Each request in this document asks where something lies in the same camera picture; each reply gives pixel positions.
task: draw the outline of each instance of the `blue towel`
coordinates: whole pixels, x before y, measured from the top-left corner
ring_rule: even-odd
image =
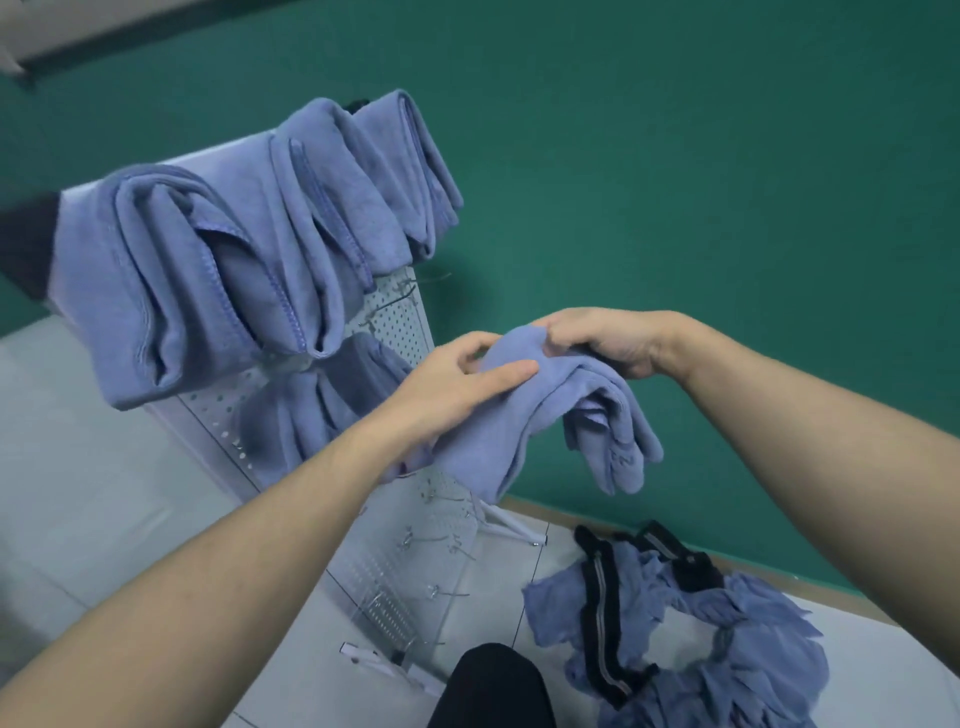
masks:
[[[494,344],[481,370],[536,359],[540,371],[512,392],[481,404],[434,448],[438,466],[487,502],[510,488],[532,435],[564,418],[570,449],[587,460],[597,485],[613,495],[643,486],[643,464],[660,462],[663,448],[630,387],[612,367],[585,352],[547,357],[546,329],[515,328]]]
[[[670,562],[627,542],[612,544],[619,579],[620,641],[617,662],[646,666],[650,636],[666,607],[718,627],[706,660],[680,671],[654,674],[616,710],[604,702],[600,728],[812,728],[809,714],[829,679],[821,633],[807,611],[761,579],[734,573],[723,589],[683,592]],[[524,610],[539,646],[570,643],[564,665],[569,683],[596,694],[588,680],[581,611],[587,590],[581,564],[574,564],[523,590]]]
[[[396,352],[365,331],[313,369],[278,377],[237,413],[240,445],[263,486],[270,486],[367,416],[410,373]],[[407,454],[381,478],[389,482],[429,465],[426,447]]]
[[[50,297],[128,409],[266,353],[330,357],[373,277],[430,257],[462,204],[405,93],[355,116],[320,99],[182,168],[65,193]]]

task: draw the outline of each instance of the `black pants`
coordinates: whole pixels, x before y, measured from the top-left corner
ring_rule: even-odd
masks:
[[[427,728],[556,728],[536,666],[505,644],[481,644],[454,668]]]

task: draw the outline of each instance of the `left hand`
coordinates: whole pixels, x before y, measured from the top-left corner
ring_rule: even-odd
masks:
[[[375,414],[403,426],[411,446],[458,425],[475,406],[517,387],[540,367],[536,361],[524,359],[478,373],[477,354],[499,338],[499,334],[474,331],[437,347]]]

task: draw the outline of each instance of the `forearm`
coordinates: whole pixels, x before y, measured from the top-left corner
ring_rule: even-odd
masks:
[[[661,366],[774,501],[864,593],[960,668],[960,440],[685,317],[677,331]]]
[[[219,726],[273,654],[373,484],[408,447],[374,413],[157,562],[0,692],[0,723]]]

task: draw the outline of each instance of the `green wall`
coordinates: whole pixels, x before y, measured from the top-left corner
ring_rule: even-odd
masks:
[[[261,5],[0,83],[0,202],[404,86],[467,199],[428,266],[452,276],[423,286],[438,340],[567,305],[676,308],[960,432],[950,3]],[[0,305],[6,328],[36,315]],[[843,583],[677,387],[636,393],[667,452],[641,495],[602,496],[557,431],[515,493]]]

